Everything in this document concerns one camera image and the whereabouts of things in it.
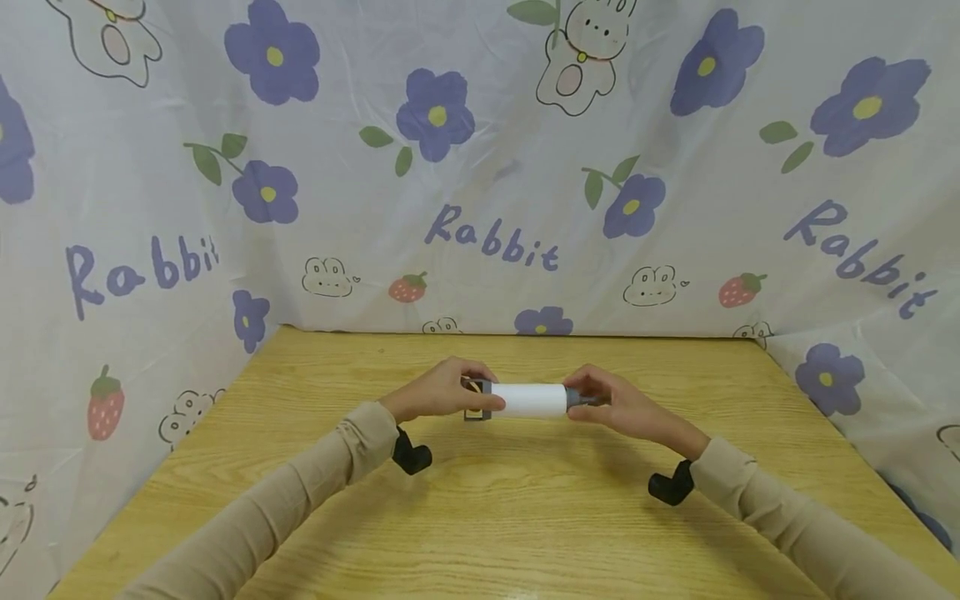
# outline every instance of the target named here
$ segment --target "long sleeve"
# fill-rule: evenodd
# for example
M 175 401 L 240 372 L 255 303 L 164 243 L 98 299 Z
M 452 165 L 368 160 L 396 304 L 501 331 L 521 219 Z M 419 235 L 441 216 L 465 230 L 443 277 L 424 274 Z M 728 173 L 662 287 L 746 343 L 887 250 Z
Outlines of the long sleeve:
M 945 589 L 827 507 L 791 490 L 725 440 L 690 468 L 697 489 L 774 544 L 835 600 L 953 598 Z
M 337 428 L 244 492 L 122 591 L 121 600 L 232 599 L 331 495 L 393 453 L 393 416 L 361 404 Z

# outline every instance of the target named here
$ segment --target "black clamp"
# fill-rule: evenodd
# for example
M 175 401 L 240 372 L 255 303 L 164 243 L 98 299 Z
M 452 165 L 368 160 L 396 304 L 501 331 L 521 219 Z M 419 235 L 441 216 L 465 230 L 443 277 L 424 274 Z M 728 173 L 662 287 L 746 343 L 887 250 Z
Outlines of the black clamp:
M 394 445 L 394 462 L 400 465 L 408 475 L 416 475 L 425 468 L 433 464 L 433 452 L 426 445 L 414 445 L 410 442 L 410 436 L 406 431 L 399 427 L 396 429 L 399 437 L 396 438 Z
M 690 475 L 690 461 L 680 461 L 673 477 L 659 473 L 650 475 L 647 491 L 660 502 L 670 506 L 679 506 L 693 492 L 693 476 Z

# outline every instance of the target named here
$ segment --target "wooden table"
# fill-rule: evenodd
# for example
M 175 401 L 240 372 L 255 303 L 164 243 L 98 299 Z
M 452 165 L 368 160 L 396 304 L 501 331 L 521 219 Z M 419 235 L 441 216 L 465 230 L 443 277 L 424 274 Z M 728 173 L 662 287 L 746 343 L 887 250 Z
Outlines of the wooden table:
M 955 593 L 960 569 L 762 350 L 735 340 L 304 333 L 283 328 L 69 573 L 103 600 L 358 402 L 449 354 L 509 383 L 593 362 L 828 504 Z M 388 463 L 324 504 L 240 598 L 806 598 L 790 562 L 694 493 L 646 492 L 678 457 L 565 420 L 405 425 L 434 465 Z

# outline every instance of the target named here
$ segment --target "red strawberry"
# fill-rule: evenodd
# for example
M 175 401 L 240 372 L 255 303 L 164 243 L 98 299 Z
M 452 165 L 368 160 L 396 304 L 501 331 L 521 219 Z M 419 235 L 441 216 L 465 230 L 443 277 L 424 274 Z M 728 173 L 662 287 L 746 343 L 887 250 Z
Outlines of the red strawberry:
M 90 437 L 102 442 L 113 435 L 123 413 L 124 395 L 120 381 L 107 377 L 109 365 L 90 386 L 90 403 L 86 407 L 86 430 Z
M 426 272 L 419 275 L 405 275 L 394 281 L 387 293 L 390 294 L 390 298 L 397 302 L 403 302 L 404 304 L 416 302 L 426 294 L 426 281 L 423 280 L 425 275 Z
M 724 308 L 734 308 L 750 303 L 760 293 L 760 281 L 766 275 L 744 273 L 739 277 L 732 277 L 720 288 L 720 305 Z

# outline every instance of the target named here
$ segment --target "white curtain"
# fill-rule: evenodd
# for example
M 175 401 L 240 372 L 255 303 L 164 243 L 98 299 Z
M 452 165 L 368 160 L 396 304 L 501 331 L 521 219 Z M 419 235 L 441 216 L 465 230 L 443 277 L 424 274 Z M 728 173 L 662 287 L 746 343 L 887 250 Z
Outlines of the white curtain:
M 960 536 L 955 2 L 15 4 L 0 596 L 277 324 L 755 338 Z

